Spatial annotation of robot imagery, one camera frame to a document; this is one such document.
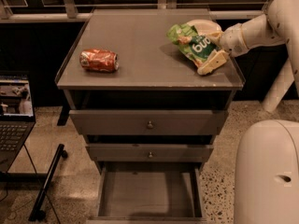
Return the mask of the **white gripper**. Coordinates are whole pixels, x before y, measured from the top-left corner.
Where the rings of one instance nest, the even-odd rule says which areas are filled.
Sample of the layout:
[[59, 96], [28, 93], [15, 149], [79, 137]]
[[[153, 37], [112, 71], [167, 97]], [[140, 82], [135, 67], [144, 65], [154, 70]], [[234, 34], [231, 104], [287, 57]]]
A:
[[242, 31], [242, 24], [238, 23], [227, 28], [224, 32], [213, 32], [206, 37], [215, 45], [221, 45], [221, 50], [213, 50], [207, 60], [199, 66], [197, 73], [205, 76], [224, 65], [229, 58], [246, 54], [249, 49], [245, 43]]

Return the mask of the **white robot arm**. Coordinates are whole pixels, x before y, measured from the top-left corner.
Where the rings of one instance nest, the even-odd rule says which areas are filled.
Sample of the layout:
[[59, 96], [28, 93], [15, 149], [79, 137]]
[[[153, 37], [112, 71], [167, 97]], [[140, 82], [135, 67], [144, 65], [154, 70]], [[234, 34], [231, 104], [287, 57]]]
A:
[[[298, 10], [299, 0], [273, 0], [263, 15], [215, 39], [234, 57], [259, 46], [286, 46], [288, 60], [263, 101], [267, 111], [291, 85], [299, 87]], [[298, 164], [298, 122], [269, 119], [251, 125], [236, 153], [232, 224], [299, 224]]]

